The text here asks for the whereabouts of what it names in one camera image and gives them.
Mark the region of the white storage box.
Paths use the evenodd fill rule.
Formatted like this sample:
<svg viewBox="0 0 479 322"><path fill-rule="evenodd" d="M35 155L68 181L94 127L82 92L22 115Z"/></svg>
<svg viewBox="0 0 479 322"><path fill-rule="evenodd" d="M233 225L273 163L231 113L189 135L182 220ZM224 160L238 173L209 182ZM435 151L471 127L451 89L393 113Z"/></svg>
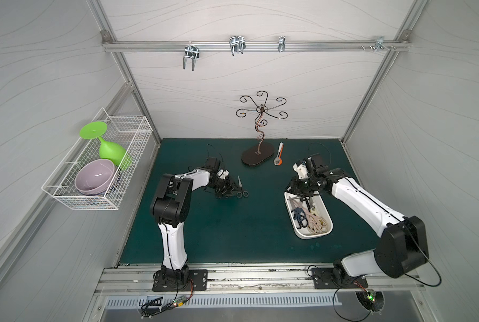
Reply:
<svg viewBox="0 0 479 322"><path fill-rule="evenodd" d="M332 219L319 195L301 197L285 192L284 199L297 237L310 240L332 232Z"/></svg>

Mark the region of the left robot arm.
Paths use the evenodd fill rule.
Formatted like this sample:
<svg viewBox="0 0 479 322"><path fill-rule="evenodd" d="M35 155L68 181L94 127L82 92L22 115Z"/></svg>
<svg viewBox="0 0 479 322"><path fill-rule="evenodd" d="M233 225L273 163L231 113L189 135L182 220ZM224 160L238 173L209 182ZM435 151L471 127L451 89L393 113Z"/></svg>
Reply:
<svg viewBox="0 0 479 322"><path fill-rule="evenodd" d="M200 188L213 190L218 199L235 197L242 191L228 170L197 168L184 174L162 175L152 200L151 212L160 229L164 251L160 273L178 286L189 280L184 223L192 193Z"/></svg>

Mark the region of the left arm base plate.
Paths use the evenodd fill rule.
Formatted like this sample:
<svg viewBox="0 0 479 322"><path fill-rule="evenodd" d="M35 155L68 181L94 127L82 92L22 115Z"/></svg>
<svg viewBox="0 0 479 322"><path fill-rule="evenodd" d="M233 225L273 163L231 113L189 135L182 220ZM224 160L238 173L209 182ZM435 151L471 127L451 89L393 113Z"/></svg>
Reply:
<svg viewBox="0 0 479 322"><path fill-rule="evenodd" d="M207 290L208 270L189 270L182 277L176 278L168 272L158 270L154 273L153 292L190 292Z"/></svg>

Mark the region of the black handled scissors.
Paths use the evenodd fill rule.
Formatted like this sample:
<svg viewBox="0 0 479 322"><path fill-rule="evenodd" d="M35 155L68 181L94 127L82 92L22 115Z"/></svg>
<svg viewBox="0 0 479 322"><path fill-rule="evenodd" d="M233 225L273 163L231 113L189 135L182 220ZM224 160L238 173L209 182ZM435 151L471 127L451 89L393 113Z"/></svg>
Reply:
<svg viewBox="0 0 479 322"><path fill-rule="evenodd" d="M286 199L294 207L302 207L302 205L306 205L311 201L312 197L288 194Z"/></svg>

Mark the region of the large black scissors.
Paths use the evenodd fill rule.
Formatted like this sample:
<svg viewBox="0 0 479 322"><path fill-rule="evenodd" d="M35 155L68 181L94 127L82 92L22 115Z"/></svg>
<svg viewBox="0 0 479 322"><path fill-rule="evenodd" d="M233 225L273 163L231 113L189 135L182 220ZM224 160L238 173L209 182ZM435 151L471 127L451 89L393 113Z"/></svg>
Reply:
<svg viewBox="0 0 479 322"><path fill-rule="evenodd" d="M244 189L240 177L238 177L238 192L236 193L236 196L237 198L248 198L250 196L250 193Z"/></svg>

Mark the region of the blue handled scissors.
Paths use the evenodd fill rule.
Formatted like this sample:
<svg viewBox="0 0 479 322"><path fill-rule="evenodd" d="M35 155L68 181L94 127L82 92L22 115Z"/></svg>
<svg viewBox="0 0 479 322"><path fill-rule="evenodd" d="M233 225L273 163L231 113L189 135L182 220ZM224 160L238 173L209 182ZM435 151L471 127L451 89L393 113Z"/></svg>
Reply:
<svg viewBox="0 0 479 322"><path fill-rule="evenodd" d="M309 222L307 220L307 215L304 212L304 209L301 207L296 207L292 210L293 221L295 222L296 228L298 230L303 228L308 228Z"/></svg>

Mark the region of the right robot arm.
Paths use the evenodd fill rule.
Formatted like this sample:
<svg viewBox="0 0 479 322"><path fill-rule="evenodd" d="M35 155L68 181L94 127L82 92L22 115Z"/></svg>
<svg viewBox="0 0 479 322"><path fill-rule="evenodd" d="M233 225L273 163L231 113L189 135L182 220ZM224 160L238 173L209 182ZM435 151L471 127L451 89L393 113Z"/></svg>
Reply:
<svg viewBox="0 0 479 322"><path fill-rule="evenodd" d="M288 193L318 197L325 191L349 206L379 237L375 249L335 261L332 279L337 286L373 274L397 279L429 262L426 226L420 218L386 206L342 169L308 170L303 164L293 168L297 175L286 188Z"/></svg>

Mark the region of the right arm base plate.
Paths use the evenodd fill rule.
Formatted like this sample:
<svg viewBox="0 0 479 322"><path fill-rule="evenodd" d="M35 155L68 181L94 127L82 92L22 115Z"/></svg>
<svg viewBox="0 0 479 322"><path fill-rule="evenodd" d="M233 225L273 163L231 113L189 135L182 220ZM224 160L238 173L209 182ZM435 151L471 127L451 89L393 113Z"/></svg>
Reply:
<svg viewBox="0 0 479 322"><path fill-rule="evenodd" d="M349 276L337 268L312 267L307 271L315 289L361 288L368 289L367 280L361 276Z"/></svg>

